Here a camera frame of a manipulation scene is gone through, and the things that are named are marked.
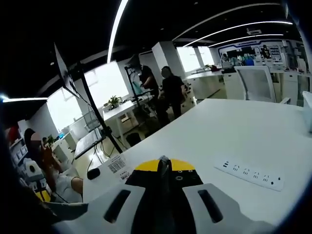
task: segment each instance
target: computer mouse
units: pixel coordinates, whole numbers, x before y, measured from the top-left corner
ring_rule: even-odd
[[[100,174],[99,168],[94,168],[94,169],[91,169],[91,170],[89,170],[89,171],[87,172],[87,178],[88,178],[89,180],[95,179],[96,177],[99,176],[99,174]]]

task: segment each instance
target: person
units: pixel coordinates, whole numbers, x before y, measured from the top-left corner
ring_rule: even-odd
[[[42,138],[42,143],[43,145],[46,145],[48,143],[48,139],[46,137]]]
[[[28,158],[35,161],[42,169],[52,192],[55,192],[62,201],[82,202],[83,180],[77,176],[62,174],[60,163],[52,156],[50,147],[44,147],[40,136],[28,128],[24,133]]]
[[[263,57],[265,59],[270,59],[271,58],[270,51],[269,51],[269,49],[267,48],[266,45],[263,45],[263,48],[261,50],[262,50],[262,55],[263,55]]]
[[[181,116],[181,102],[186,94],[184,83],[180,77],[175,76],[170,67],[164,66],[161,70],[164,77],[162,81],[162,91],[159,93],[158,99],[164,95],[167,102],[172,106],[175,119]]]
[[[158,100],[159,89],[152,70],[146,65],[141,65],[141,73],[139,74],[139,79],[145,89],[152,90],[152,104],[155,107],[160,126],[164,127],[165,125],[170,123],[168,114],[166,112],[168,106],[166,105],[166,103]]]
[[[158,84],[152,70],[148,66],[141,65],[141,73],[139,74],[139,79],[145,89],[151,89],[151,94],[155,97],[158,97]]]
[[[230,59],[229,59],[229,57],[228,57],[227,54],[223,54],[221,60],[222,60],[222,62],[228,62],[228,61],[230,61]]]

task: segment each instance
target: potted plant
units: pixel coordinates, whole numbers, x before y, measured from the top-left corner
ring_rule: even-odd
[[[118,107],[120,102],[121,98],[116,96],[112,96],[111,99],[109,99],[108,101],[108,103],[111,104],[111,109]]]

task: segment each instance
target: black ceiling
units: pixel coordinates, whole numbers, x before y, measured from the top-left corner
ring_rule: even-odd
[[[10,98],[36,97],[40,88],[57,74],[56,65],[50,65],[54,61],[51,53],[54,41],[67,65],[107,50],[120,2],[75,2],[74,6],[54,6],[41,11],[34,7],[29,7],[31,10],[12,8],[3,11],[2,17],[8,23],[3,30],[6,37],[3,58],[6,60],[4,69],[1,69],[0,92]],[[278,0],[241,0],[226,4],[207,0],[129,0],[114,44],[126,46],[126,49],[114,53],[112,59],[123,60],[133,53],[151,50],[158,41],[172,40],[193,25],[220,12],[264,2],[279,3]],[[285,20],[282,6],[255,6],[227,13],[180,38],[197,39],[224,28],[262,20]],[[283,33],[288,39],[299,38],[295,26],[263,24],[253,28],[261,29],[263,34]],[[239,28],[208,39],[220,42],[244,36],[247,36],[246,28]],[[177,42],[176,46],[186,43]],[[90,62],[87,68],[105,63],[106,59],[106,56],[98,58]],[[41,96],[48,97],[60,86],[59,81]],[[38,109],[37,106],[29,110],[26,108],[12,121],[24,118],[25,114],[30,116]]]

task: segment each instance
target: black pole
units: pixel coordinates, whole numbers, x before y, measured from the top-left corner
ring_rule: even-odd
[[[112,136],[111,130],[106,126],[103,118],[101,117],[101,114],[99,113],[99,111],[97,109],[96,104],[93,101],[93,98],[91,96],[91,93],[90,93],[90,90],[89,90],[89,87],[88,87],[88,84],[87,84],[87,81],[86,81],[86,77],[84,76],[84,73],[83,73],[83,70],[81,68],[80,62],[78,63],[77,66],[78,66],[78,70],[77,70],[78,75],[79,75],[79,77],[82,80],[82,84],[83,84],[84,90],[86,91],[87,97],[88,97],[88,99],[90,101],[90,104],[91,104],[91,107],[92,107],[92,109],[94,111],[94,114],[96,115],[99,123],[102,125],[105,134],[108,136],[108,138],[111,140],[112,144],[116,147],[118,152],[121,154],[122,153],[122,149],[120,148],[120,146],[115,141],[114,137]]]

